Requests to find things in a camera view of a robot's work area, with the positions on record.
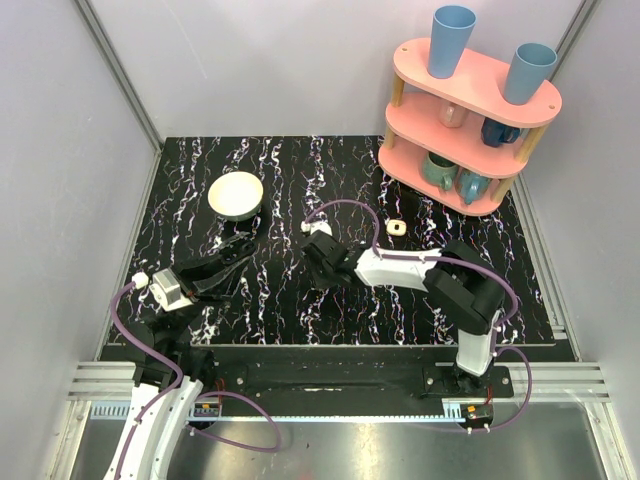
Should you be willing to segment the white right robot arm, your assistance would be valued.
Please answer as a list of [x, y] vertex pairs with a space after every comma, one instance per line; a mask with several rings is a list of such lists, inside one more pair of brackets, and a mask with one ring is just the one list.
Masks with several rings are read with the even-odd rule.
[[316, 231], [302, 243], [302, 253], [319, 289], [395, 287], [425, 293], [458, 331], [458, 351], [444, 388], [472, 397], [488, 387], [493, 329], [505, 287], [473, 249], [460, 241], [417, 252], [348, 249], [333, 236]]

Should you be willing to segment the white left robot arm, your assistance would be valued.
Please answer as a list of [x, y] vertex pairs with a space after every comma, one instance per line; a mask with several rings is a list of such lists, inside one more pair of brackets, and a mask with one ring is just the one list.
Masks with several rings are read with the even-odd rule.
[[[199, 396], [220, 384], [212, 351], [191, 346], [186, 332], [205, 305], [229, 300], [249, 261], [246, 254], [218, 253], [191, 259], [153, 275], [134, 274], [112, 298], [113, 326], [125, 342], [118, 347], [134, 364], [134, 385], [108, 479], [164, 479], [182, 430]], [[123, 296], [148, 290], [157, 317], [127, 326], [118, 308]]]

